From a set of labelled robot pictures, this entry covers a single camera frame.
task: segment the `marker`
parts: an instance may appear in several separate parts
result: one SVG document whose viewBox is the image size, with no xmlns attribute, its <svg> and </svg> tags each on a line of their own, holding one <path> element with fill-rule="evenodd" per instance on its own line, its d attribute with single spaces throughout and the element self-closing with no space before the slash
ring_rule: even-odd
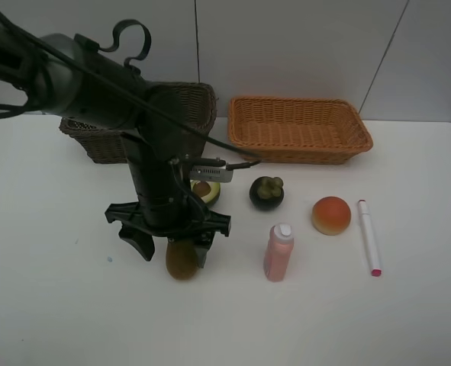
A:
<svg viewBox="0 0 451 366">
<path fill-rule="evenodd" d="M 376 246 L 375 232 L 372 228 L 371 215 L 369 214 L 366 201 L 359 201 L 358 207 L 362 236 L 364 238 L 364 246 L 366 249 L 366 256 L 368 258 L 369 269 L 371 270 L 371 276 L 379 277 L 382 272 L 381 262 L 379 261 L 378 247 Z"/>
</svg>

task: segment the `brown wicker basket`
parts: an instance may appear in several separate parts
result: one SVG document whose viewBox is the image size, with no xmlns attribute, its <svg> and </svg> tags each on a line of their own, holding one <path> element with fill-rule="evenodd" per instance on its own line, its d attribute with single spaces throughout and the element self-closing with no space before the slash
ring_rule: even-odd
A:
<svg viewBox="0 0 451 366">
<path fill-rule="evenodd" d="M 179 94 L 181 102 L 187 107 L 185 123 L 208 135 L 217 116 L 213 88 L 208 84 L 193 82 L 164 82 L 162 84 L 171 85 Z M 101 130 L 66 118 L 61 121 L 59 129 L 78 141 L 93 162 L 99 164 L 127 162 L 118 131 Z M 182 133 L 185 139 L 185 152 L 190 156 L 201 156 L 205 141 L 189 132 L 183 131 Z"/>
<path fill-rule="evenodd" d="M 343 164 L 372 148 L 356 109 L 340 99 L 233 98 L 228 136 L 265 162 Z"/>
</svg>

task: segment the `mangosteen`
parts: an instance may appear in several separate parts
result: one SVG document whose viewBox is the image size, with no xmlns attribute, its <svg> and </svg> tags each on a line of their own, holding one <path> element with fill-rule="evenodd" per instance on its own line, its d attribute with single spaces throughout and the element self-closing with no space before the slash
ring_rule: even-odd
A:
<svg viewBox="0 0 451 366">
<path fill-rule="evenodd" d="M 257 178 L 250 186 L 249 197 L 257 209 L 273 210 L 282 203 L 285 197 L 283 180 L 279 177 Z"/>
<path fill-rule="evenodd" d="M 192 191 L 207 207 L 211 207 L 220 197 L 220 183 L 216 181 L 192 181 Z"/>
</svg>

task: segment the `orange wicker basket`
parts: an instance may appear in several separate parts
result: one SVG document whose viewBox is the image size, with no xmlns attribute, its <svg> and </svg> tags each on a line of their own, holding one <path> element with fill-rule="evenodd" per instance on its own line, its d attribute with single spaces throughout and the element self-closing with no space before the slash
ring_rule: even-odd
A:
<svg viewBox="0 0 451 366">
<path fill-rule="evenodd" d="M 343 164 L 372 148 L 356 109 L 340 99 L 233 98 L 228 136 L 265 162 Z"/>
</svg>

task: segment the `white wall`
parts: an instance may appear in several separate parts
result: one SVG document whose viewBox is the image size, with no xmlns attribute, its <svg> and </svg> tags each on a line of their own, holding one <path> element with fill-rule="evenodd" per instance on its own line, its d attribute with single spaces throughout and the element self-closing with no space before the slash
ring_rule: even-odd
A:
<svg viewBox="0 0 451 366">
<path fill-rule="evenodd" d="M 197 0 L 201 80 L 235 95 L 361 106 L 406 0 Z"/>
<path fill-rule="evenodd" d="M 411 0 L 362 116 L 451 121 L 451 0 Z"/>
<path fill-rule="evenodd" d="M 195 6 L 193 0 L 0 0 L 0 10 L 16 25 L 36 36 L 75 33 L 102 46 L 112 43 L 111 30 L 120 20 L 135 18 L 153 37 L 150 55 L 136 63 L 145 79 L 197 82 Z M 140 52 L 143 35 L 139 27 L 126 30 L 121 48 L 112 59 L 123 62 Z M 0 102 L 23 103 L 24 93 L 0 82 Z"/>
</svg>

